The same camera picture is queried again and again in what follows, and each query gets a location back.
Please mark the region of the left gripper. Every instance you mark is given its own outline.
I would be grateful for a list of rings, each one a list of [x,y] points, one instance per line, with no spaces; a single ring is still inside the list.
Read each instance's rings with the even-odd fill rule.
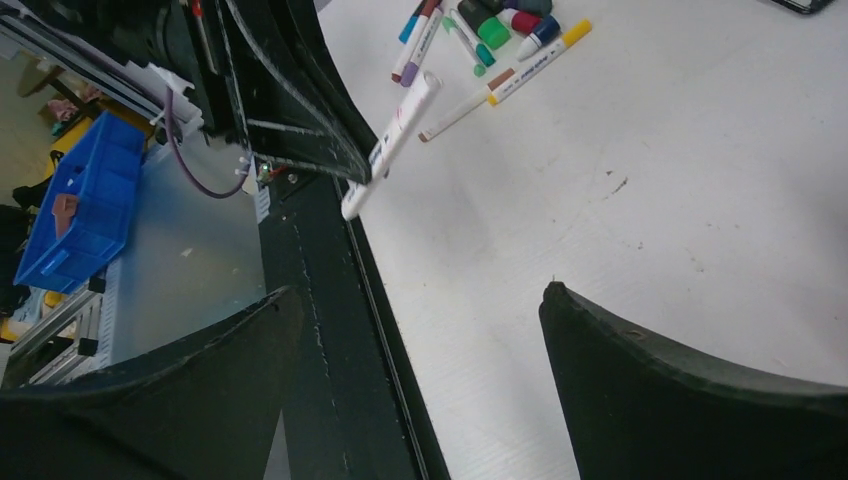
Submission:
[[[312,1],[219,2],[228,82],[213,1],[22,1],[19,10],[28,38],[146,116],[160,143],[162,76],[172,73],[189,84],[187,107],[172,107],[177,140],[198,120],[206,136],[240,141],[257,159],[358,183],[372,177],[376,136]]]

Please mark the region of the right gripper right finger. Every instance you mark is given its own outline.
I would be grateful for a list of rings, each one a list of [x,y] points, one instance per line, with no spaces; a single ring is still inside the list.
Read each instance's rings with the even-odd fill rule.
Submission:
[[[847,391],[627,321],[560,282],[539,318],[584,479],[843,479]]]

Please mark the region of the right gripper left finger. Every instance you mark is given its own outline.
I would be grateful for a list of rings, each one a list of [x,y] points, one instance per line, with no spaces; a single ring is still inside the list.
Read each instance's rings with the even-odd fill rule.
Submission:
[[[61,385],[1,393],[5,479],[260,479],[303,326],[279,289]]]

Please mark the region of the green cap white marker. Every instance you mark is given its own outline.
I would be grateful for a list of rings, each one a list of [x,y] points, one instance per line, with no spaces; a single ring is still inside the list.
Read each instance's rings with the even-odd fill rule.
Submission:
[[[368,156],[371,180],[366,184],[348,182],[349,188],[340,204],[341,215],[346,221],[353,220],[360,214],[369,197],[386,178],[392,163],[412,137],[442,85],[442,80],[430,71],[424,71],[413,81]]]

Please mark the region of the yellow cap white marker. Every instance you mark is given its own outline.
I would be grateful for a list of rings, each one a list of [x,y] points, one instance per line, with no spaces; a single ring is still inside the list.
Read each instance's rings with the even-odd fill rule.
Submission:
[[[593,25],[588,19],[578,22],[570,30],[562,34],[557,40],[542,47],[523,66],[520,66],[496,87],[490,87],[487,101],[491,106],[498,105],[518,89],[528,83],[533,77],[540,73],[546,66],[553,63],[565,51],[573,47],[578,41],[592,31]]]

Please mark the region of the brown cap white marker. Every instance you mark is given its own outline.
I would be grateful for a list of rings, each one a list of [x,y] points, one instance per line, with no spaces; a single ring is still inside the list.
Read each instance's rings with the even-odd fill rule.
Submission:
[[[453,107],[447,113],[443,114],[433,125],[421,130],[418,133],[418,139],[422,143],[427,143],[439,136],[452,125],[459,122],[483,103],[496,105],[498,102],[497,93],[499,92],[499,89],[507,83],[515,73],[516,71],[514,68],[509,68],[490,80],[470,97]]]

